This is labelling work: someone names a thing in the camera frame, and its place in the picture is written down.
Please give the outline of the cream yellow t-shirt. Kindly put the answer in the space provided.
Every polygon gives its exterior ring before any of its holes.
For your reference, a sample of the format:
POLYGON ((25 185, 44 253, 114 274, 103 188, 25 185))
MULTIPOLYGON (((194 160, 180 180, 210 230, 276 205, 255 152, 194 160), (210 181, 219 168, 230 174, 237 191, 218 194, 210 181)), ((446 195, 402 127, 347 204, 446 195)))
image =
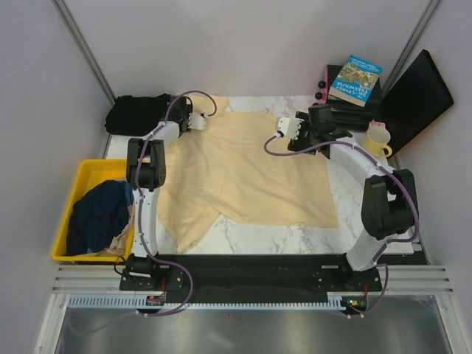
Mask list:
POLYGON ((214 116, 204 130, 167 146, 167 179, 157 206, 177 252, 206 239, 220 216, 243 226, 231 251, 245 243, 256 252, 266 241, 251 226, 278 226, 301 232, 296 247, 302 252, 332 252, 338 218, 323 157, 272 156, 263 145, 273 133, 273 115, 231 112, 222 97, 192 101, 198 111, 214 116))

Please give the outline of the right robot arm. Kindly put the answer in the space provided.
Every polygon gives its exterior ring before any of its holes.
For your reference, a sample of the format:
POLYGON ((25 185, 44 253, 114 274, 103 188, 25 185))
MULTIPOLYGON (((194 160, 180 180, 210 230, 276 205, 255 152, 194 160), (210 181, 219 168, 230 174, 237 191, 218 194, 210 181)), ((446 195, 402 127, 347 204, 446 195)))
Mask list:
POLYGON ((346 253, 349 265, 338 271, 339 285, 355 290, 364 272, 375 266, 391 243, 407 243, 420 231, 414 176, 407 169, 385 166, 363 149, 353 135, 338 128, 329 105, 313 105, 293 118, 279 118, 277 131, 291 140, 288 149, 318 153, 342 166, 364 186, 362 232, 346 253))

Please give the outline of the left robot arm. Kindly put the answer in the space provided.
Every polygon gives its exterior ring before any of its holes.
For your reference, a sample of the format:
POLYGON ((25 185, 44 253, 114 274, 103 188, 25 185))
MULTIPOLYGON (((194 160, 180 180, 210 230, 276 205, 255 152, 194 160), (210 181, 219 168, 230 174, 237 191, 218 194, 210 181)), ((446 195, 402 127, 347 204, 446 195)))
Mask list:
POLYGON ((172 96, 164 117, 142 138, 128 140, 126 179, 133 189, 135 204, 134 239, 128 268, 136 273, 136 281, 146 290, 159 287, 162 273, 159 266, 175 266, 159 259, 156 241, 156 207, 167 168, 165 147, 189 130, 193 111, 188 103, 189 91, 172 96))

